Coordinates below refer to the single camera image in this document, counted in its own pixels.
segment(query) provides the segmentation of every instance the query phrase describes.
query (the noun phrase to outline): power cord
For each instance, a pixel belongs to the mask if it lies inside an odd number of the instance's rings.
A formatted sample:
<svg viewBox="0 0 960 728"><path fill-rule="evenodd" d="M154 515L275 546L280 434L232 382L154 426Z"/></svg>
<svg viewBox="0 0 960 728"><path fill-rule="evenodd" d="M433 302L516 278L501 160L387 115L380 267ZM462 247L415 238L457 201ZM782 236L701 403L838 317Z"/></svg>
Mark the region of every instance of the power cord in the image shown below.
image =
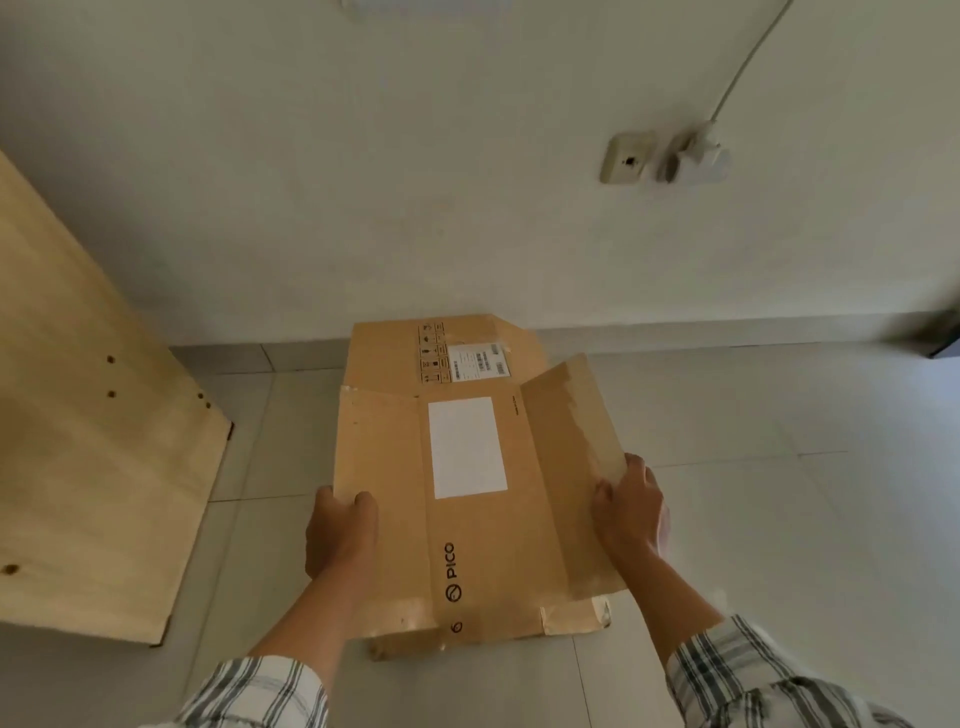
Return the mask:
<svg viewBox="0 0 960 728"><path fill-rule="evenodd" d="M767 37L769 37L769 35L774 32L774 28L776 28L780 24L780 21L783 20L783 17L786 15L786 12L790 10L790 6L792 6L793 3L794 3L794 0L786 0L786 2L783 4L783 7L780 9L780 12L778 13L777 17L775 17L774 21L770 24L770 27L767 28L766 32L762 36L760 36L760 40L756 42L756 45L754 46L753 50L751 50L750 53L747 55L746 60L744 60L740 64L740 67L737 70L736 75L733 77L733 80L730 82L730 85L727 86L727 90L724 91L723 97L720 99L720 103L717 104L717 108L713 111L713 115L710 117L710 121L717 120L717 117L720 115L720 111L723 110L724 105L727 103L727 99L730 98L730 95L733 93L733 90L736 88L736 83L740 80L740 77L743 75L743 72L747 70L747 66L750 65L750 61L754 59L756 52L760 50L760 46L763 45L763 42L767 39Z"/></svg>

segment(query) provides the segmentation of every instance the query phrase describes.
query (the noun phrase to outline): striped sleeve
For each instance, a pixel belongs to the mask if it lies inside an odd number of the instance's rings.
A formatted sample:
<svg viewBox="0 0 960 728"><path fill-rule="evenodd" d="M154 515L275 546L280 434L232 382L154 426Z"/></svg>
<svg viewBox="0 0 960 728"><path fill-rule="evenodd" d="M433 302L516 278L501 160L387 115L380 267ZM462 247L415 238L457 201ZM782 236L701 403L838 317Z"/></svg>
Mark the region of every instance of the striped sleeve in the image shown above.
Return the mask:
<svg viewBox="0 0 960 728"><path fill-rule="evenodd" d="M221 663L183 706L185 728L325 728L326 693L316 673L287 657Z"/></svg>
<svg viewBox="0 0 960 728"><path fill-rule="evenodd" d="M666 680L688 728L911 728L800 666L741 617L681 645Z"/></svg>

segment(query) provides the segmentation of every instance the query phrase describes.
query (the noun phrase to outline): cardboard box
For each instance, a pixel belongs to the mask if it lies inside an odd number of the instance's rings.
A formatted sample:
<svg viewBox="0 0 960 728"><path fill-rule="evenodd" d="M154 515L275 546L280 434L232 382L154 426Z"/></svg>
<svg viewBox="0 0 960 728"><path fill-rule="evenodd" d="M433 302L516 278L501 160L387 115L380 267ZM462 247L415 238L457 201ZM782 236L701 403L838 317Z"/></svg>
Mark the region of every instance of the cardboard box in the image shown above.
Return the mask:
<svg viewBox="0 0 960 728"><path fill-rule="evenodd" d="M603 626L590 600L623 583L589 503L624 471L585 356L549 369L533 332L490 315L356 325L334 492L373 493L380 539L353 635L423 633L389 656Z"/></svg>

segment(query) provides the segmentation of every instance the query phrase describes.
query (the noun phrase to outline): plywood panel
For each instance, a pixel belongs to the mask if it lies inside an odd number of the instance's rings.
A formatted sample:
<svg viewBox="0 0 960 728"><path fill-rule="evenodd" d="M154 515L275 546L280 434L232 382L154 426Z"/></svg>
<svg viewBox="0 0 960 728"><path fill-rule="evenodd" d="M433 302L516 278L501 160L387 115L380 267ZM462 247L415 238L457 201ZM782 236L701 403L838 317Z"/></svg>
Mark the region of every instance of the plywood panel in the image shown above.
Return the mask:
<svg viewBox="0 0 960 728"><path fill-rule="evenodd" d="M0 619L158 642L229 422L0 154Z"/></svg>

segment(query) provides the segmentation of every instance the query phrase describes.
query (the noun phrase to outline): forearm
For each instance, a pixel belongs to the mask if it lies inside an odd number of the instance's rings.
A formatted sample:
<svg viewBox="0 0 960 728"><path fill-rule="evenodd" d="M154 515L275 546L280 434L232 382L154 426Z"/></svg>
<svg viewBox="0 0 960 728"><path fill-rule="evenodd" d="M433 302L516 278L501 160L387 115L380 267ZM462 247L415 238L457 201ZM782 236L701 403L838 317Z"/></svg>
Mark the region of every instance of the forearm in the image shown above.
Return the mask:
<svg viewBox="0 0 960 728"><path fill-rule="evenodd" d="M298 660L311 667L329 691L347 642L350 619L363 598L371 560L370 549L331 563L250 655Z"/></svg>
<svg viewBox="0 0 960 728"><path fill-rule="evenodd" d="M724 620L652 550L623 560L617 568L643 614L664 666L681 644Z"/></svg>

